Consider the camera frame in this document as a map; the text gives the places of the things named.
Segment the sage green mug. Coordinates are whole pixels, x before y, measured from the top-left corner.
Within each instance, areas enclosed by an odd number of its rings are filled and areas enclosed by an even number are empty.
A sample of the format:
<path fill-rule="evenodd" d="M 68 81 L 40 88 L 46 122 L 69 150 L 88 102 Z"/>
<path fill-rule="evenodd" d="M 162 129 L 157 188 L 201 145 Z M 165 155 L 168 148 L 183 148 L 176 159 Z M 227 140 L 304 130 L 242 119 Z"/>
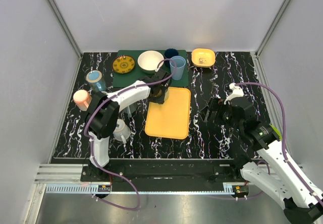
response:
<path fill-rule="evenodd" d="M 169 91 L 167 87 L 155 87 L 150 92 L 150 102 L 157 104 L 164 104 L 168 99 Z"/>

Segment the grey faceted mug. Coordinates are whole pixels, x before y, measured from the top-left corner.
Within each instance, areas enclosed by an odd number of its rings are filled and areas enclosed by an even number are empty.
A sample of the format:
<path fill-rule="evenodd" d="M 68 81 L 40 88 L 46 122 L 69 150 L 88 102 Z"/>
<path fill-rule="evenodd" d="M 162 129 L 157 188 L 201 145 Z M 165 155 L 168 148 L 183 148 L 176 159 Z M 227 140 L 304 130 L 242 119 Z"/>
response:
<path fill-rule="evenodd" d="M 133 117 L 136 110 L 137 110 L 137 103 L 133 103 L 133 104 L 127 106 L 126 108 L 124 108 L 124 112 L 128 116 L 128 118 Z"/>

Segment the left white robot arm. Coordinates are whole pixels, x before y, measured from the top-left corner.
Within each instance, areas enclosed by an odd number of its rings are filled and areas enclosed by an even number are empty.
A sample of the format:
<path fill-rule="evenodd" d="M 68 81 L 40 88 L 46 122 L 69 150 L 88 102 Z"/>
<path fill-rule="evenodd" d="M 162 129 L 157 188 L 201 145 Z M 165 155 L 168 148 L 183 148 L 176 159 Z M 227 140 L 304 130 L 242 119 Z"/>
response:
<path fill-rule="evenodd" d="M 172 74 L 163 69 L 152 76 L 145 76 L 116 92 L 97 92 L 84 114 L 84 136 L 90 140 L 90 161 L 94 165 L 91 175 L 99 182 L 109 176 L 105 166 L 109 158 L 110 136 L 117 127 L 119 113 L 126 107 L 148 99 L 163 104 L 172 81 Z"/>

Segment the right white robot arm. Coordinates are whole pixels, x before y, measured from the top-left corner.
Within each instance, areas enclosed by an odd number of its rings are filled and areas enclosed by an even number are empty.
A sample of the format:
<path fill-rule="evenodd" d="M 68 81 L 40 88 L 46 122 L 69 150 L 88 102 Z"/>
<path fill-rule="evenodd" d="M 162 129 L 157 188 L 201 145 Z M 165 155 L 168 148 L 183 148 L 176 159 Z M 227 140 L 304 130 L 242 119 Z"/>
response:
<path fill-rule="evenodd" d="M 243 179 L 269 195 L 282 209 L 290 223 L 314 223 L 322 217 L 322 190 L 292 158 L 284 159 L 282 142 L 270 124 L 257 119 L 246 97 L 229 102 L 211 98 L 200 115 L 210 126 L 227 125 L 238 131 L 240 139 L 251 146 L 275 171 L 278 179 L 261 170 L 246 156 L 234 159 L 229 176 Z"/>

